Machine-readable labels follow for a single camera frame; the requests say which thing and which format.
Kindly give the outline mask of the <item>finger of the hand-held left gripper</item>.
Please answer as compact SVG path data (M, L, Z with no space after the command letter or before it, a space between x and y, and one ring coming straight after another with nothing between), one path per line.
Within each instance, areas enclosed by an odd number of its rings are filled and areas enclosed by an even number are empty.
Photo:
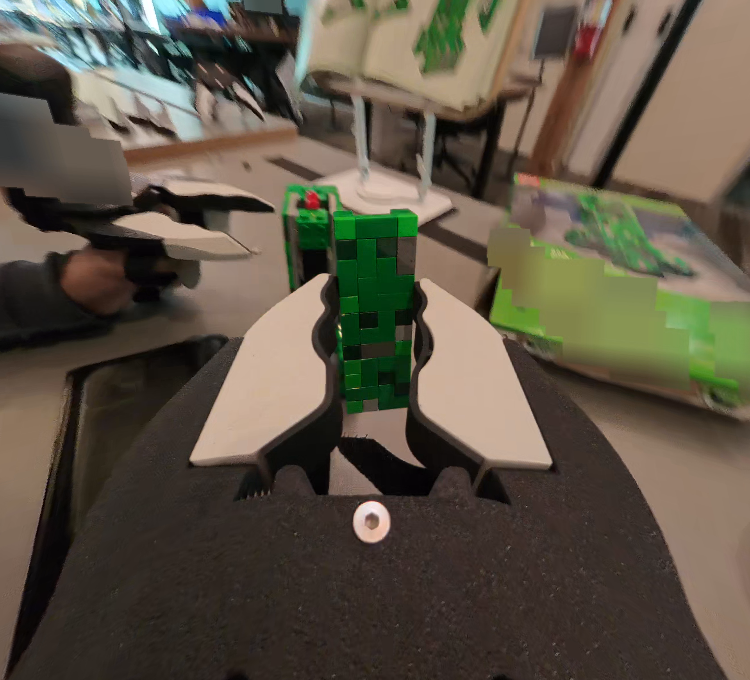
M177 222L159 212L123 216L107 225L107 235L129 243L155 244L177 261L238 261L253 253L224 231Z
M230 215L274 213L275 206L248 191L202 179L162 179L147 183L134 206L165 213L172 220L209 231L230 233Z

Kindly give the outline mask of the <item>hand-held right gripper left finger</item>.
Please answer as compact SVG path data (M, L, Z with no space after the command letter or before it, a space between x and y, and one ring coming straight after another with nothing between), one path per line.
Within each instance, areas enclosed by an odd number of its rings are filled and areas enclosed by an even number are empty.
M335 276L320 274L246 332L191 452L196 467L317 469L343 429Z

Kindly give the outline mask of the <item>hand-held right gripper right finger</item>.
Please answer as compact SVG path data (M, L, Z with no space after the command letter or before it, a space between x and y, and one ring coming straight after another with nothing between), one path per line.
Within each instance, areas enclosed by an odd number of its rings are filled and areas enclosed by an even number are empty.
M406 439L431 471L548 471L553 459L501 334L429 279L415 286Z

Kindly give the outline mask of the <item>green lego creeper model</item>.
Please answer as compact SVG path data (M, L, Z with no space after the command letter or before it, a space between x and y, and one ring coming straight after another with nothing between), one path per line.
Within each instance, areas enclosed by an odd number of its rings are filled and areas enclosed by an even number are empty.
M335 273L333 214L341 209L333 186L286 187L282 222L290 292L319 274Z

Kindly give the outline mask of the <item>green lego side panel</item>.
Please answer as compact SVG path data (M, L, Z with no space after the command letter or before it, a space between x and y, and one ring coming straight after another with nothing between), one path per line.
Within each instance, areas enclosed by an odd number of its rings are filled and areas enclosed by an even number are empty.
M408 209L333 215L338 356L349 415L408 404L418 216Z

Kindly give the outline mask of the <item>person's left forearm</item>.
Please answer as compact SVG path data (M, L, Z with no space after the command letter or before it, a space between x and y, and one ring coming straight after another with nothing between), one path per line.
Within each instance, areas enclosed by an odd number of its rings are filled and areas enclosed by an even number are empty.
M1 347L62 336L89 324L88 315L61 287L70 254L49 253L42 262L1 266Z

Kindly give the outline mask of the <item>green lego set box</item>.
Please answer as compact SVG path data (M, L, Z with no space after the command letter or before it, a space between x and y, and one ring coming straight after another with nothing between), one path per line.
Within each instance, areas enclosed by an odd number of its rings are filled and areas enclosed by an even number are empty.
M490 323L582 375L748 421L748 275L679 206L517 174Z

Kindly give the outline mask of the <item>lego instruction booklet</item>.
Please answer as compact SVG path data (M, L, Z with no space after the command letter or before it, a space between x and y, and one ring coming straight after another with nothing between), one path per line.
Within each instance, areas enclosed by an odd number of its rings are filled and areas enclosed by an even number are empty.
M310 0L298 78L449 113L480 113L502 90L529 0Z

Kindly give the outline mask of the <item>person's left hand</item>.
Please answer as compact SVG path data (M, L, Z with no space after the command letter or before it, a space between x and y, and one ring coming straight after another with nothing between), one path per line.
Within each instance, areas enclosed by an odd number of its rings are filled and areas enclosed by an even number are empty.
M61 289L94 315L115 315L136 293L136 284L126 277L125 261L124 251L85 247L72 252L61 271Z

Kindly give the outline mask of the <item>wood-edged desk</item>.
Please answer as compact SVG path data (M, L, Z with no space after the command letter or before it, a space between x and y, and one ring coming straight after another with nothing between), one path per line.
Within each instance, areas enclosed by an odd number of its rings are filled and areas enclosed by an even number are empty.
M132 165L298 137L296 125L264 120L224 98L215 121L193 109L190 87L129 68L70 70L80 122L94 138L120 142Z

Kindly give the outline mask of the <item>black tray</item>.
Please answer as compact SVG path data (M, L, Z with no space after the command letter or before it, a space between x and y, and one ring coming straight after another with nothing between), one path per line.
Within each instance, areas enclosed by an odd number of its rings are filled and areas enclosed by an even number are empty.
M114 466L155 414L228 340L222 334L195 336L67 374L8 672L29 646L71 544Z

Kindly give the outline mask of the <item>white book stand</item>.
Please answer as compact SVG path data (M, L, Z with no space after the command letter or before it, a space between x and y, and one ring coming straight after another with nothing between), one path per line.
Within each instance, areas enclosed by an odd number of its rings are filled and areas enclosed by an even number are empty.
M486 125L485 144L471 194L481 198L486 188L497 151L507 104L519 101L539 85L533 77L511 75L489 102L474 111L453 111L424 97L394 87L362 79L329 76L323 81L326 90L351 98L354 110L353 134L357 152L357 169L329 175L325 185L337 188L343 206L360 214L386 213L393 209L409 209L418 217L418 225L433 221L453 209L447 196L433 187L434 144L440 121ZM368 153L368 120L365 103L382 104L404 111L420 113L424 120L421 150L416 157L418 180L399 179L370 161Z

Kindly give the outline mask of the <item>computer monitor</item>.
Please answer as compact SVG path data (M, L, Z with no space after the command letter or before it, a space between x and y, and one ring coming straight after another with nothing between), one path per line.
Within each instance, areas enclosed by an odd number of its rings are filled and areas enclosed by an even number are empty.
M544 8L530 50L530 61L563 60L575 38L579 18L576 4Z

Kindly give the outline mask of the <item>wooden post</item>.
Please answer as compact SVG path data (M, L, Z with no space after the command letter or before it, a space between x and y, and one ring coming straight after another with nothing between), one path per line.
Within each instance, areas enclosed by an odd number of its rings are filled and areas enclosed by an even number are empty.
M593 60L587 63L579 63L575 60L572 55L574 38L565 68L559 78L529 158L528 172L530 174L551 177L561 165L568 140L572 136L574 127L584 109L584 102L593 79L595 65L600 59L598 52L602 48L602 43L609 29L612 28L611 18L619 3L620 0L614 0L612 11Z

